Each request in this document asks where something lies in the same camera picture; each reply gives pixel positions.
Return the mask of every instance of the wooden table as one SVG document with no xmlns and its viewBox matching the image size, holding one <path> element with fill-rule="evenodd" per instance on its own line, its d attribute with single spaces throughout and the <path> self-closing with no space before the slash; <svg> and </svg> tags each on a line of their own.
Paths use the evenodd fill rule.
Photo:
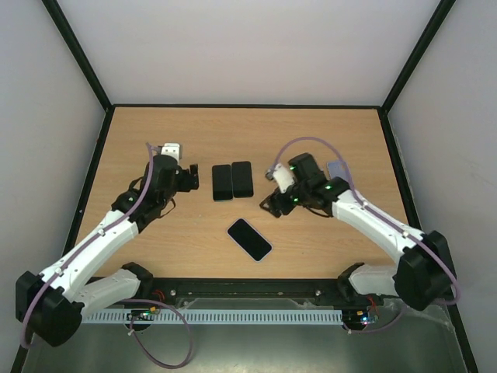
<svg viewBox="0 0 497 373">
<path fill-rule="evenodd" d="M 356 188 L 378 207 L 405 221 L 398 186 L 376 110 L 214 109 L 118 107 L 90 193 L 78 241 L 109 210 L 131 180 L 143 175 L 145 142 L 183 145 L 183 168 L 199 164 L 200 188 L 176 195 L 177 208 L 152 222 L 115 253 L 96 274 L 107 276 L 134 261 L 156 277 L 334 278 L 358 261 L 392 263 L 368 238 L 348 225 L 320 218 L 303 208 L 279 219 L 259 203 L 273 192 L 265 171 L 281 146 L 300 136 L 324 138 L 342 153 Z M 311 153 L 320 166 L 335 156 L 323 145 L 304 141 L 282 160 Z M 211 167 L 252 162 L 255 195 L 213 202 Z M 226 229 L 245 218 L 272 244 L 260 263 L 237 247 Z"/>
</svg>

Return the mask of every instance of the white wall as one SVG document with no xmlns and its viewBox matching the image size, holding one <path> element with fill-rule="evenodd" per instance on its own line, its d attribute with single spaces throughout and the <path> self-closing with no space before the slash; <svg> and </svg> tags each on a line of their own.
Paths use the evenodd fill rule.
<svg viewBox="0 0 497 373">
<path fill-rule="evenodd" d="M 456 2 L 391 112 L 425 229 L 449 239 L 480 372 L 497 346 L 497 2 Z"/>
<path fill-rule="evenodd" d="M 0 372 L 19 346 L 16 279 L 61 254 L 102 120 L 42 2 L 0 2 Z"/>
<path fill-rule="evenodd" d="M 113 103 L 381 105 L 439 0 L 60 0 Z"/>
</svg>

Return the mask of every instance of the phone screen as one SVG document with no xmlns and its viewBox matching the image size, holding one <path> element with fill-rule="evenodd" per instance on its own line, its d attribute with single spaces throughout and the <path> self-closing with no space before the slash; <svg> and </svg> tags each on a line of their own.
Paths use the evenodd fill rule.
<svg viewBox="0 0 497 373">
<path fill-rule="evenodd" d="M 233 179 L 233 197 L 244 198 L 254 195 L 250 162 L 233 162 L 231 164 L 231 175 Z"/>
<path fill-rule="evenodd" d="M 271 244 L 243 219 L 238 219 L 228 229 L 228 234 L 256 262 L 262 260 L 272 249 Z"/>
<path fill-rule="evenodd" d="M 214 200 L 232 200 L 231 165 L 212 166 L 212 198 Z"/>
</svg>

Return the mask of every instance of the black metal frame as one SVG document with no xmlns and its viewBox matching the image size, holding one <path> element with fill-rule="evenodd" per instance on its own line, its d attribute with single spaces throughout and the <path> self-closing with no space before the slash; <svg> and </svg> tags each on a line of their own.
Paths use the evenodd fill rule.
<svg viewBox="0 0 497 373">
<path fill-rule="evenodd" d="M 96 143 L 96 148 L 93 153 L 92 161 L 87 173 L 85 183 L 83 185 L 82 194 L 80 196 L 78 207 L 75 212 L 71 229 L 65 244 L 64 253 L 74 247 L 82 217 L 85 213 L 86 204 L 88 202 L 89 194 L 92 189 L 93 180 L 95 179 L 96 170 L 98 169 L 103 147 L 106 141 L 106 136 L 109 132 L 109 127 L 112 122 L 114 110 L 116 107 L 203 107 L 203 108 L 262 108 L 262 109 L 370 109 L 376 110 L 380 118 L 381 127 L 385 137 L 385 143 L 388 148 L 388 153 L 391 158 L 392 167 L 395 177 L 397 179 L 398 188 L 401 194 L 402 203 L 404 204 L 405 213 L 408 223 L 415 227 L 420 228 L 420 222 L 415 210 L 415 205 L 412 199 L 411 190 L 405 175 L 404 167 L 401 162 L 401 157 L 398 152 L 397 144 L 394 139 L 392 128 L 388 120 L 388 113 L 393 107 L 395 101 L 401 94 L 405 84 L 409 80 L 411 74 L 414 72 L 415 67 L 421 60 L 423 54 L 428 48 L 430 42 L 435 37 L 436 32 L 442 25 L 447 14 L 449 13 L 455 0 L 441 0 L 433 13 L 429 23 L 427 24 L 422 36 L 419 38 L 418 43 L 415 45 L 414 50 L 410 54 L 405 63 L 404 68 L 401 70 L 395 84 L 393 85 L 387 99 L 384 101 L 383 106 L 364 106 L 364 105 L 196 105 L 196 104 L 116 104 L 113 105 L 109 101 L 103 87 L 101 86 L 88 58 L 85 56 L 74 32 L 71 29 L 61 7 L 58 5 L 57 0 L 42 0 L 43 4 L 50 13 L 52 20 L 59 29 L 62 37 L 66 41 L 69 49 L 71 50 L 75 60 L 78 62 L 83 74 L 87 78 L 93 92 L 102 104 L 106 115 L 103 121 L 102 129 L 100 131 L 99 139 Z M 179 278 L 159 278 L 155 280 L 155 284 L 169 293 L 174 290 L 175 296 L 170 301 L 175 301 L 176 298 L 188 298 L 189 296 L 216 296 L 219 298 L 230 298 L 236 294 L 237 298 L 253 298 L 259 296 L 263 298 L 293 298 L 293 299 L 314 299 L 318 305 L 334 305 L 341 309 L 349 307 L 363 306 L 361 300 L 358 304 L 344 304 L 340 303 L 341 297 L 333 291 L 323 291 L 322 289 L 335 289 L 335 279 L 330 280 L 230 280 L 230 279 L 179 279 Z M 456 305 L 448 307 L 449 315 L 454 324 L 457 338 L 461 346 L 461 351 L 466 363 L 467 369 L 471 373 L 477 373 L 478 369 L 471 352 L 471 347 L 468 343 L 467 336 L 464 330 L 461 316 Z M 18 354 L 11 372 L 21 372 L 26 359 L 27 351 L 19 348 Z"/>
</svg>

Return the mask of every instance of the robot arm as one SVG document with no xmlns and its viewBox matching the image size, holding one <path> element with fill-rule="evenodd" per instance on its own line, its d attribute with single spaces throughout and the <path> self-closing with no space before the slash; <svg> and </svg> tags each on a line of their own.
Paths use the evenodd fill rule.
<svg viewBox="0 0 497 373">
<path fill-rule="evenodd" d="M 356 263 L 344 271 L 339 277 L 339 290 L 344 298 L 352 294 L 393 295 L 414 309 L 423 310 L 450 289 L 450 279 L 440 266 L 409 238 L 413 236 L 440 256 L 441 252 L 447 252 L 447 241 L 440 233 L 426 234 L 405 225 L 351 190 L 345 180 L 339 177 L 328 180 L 308 153 L 291 159 L 289 165 L 293 176 L 281 164 L 266 174 L 278 183 L 278 188 L 260 204 L 262 209 L 277 218 L 289 214 L 296 206 L 324 211 L 329 217 L 352 225 L 394 261 L 394 266 L 389 267 Z M 397 229 L 387 221 L 393 222 Z"/>
<path fill-rule="evenodd" d="M 16 318 L 23 321 L 34 296 L 55 274 L 58 276 L 43 293 L 28 323 L 36 334 L 54 347 L 68 340 L 82 319 L 92 313 L 136 294 L 149 296 L 153 276 L 136 263 L 126 264 L 115 274 L 91 284 L 87 282 L 121 246 L 161 217 L 176 192 L 198 189 L 197 166 L 191 165 L 189 170 L 184 170 L 179 166 L 180 158 L 179 144 L 162 146 L 161 153 L 153 158 L 153 169 L 149 170 L 147 165 L 144 172 L 145 175 L 151 172 L 146 194 L 127 218 L 123 219 L 123 216 L 144 190 L 145 177 L 134 180 L 112 204 L 105 218 L 69 253 L 37 276 L 25 272 L 16 282 Z M 134 189 L 138 181 L 141 181 L 140 189 Z M 105 229 L 120 219 L 121 222 Z"/>
</svg>

